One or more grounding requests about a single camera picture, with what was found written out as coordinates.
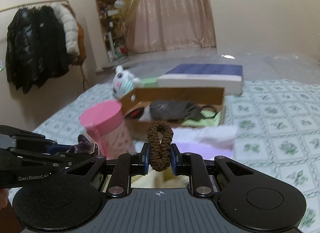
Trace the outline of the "left hand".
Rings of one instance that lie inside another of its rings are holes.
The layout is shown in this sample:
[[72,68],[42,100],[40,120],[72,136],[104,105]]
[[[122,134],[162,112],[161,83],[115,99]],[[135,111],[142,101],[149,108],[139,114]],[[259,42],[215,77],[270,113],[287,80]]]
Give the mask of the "left hand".
[[8,189],[0,189],[0,209],[6,208],[8,204]]

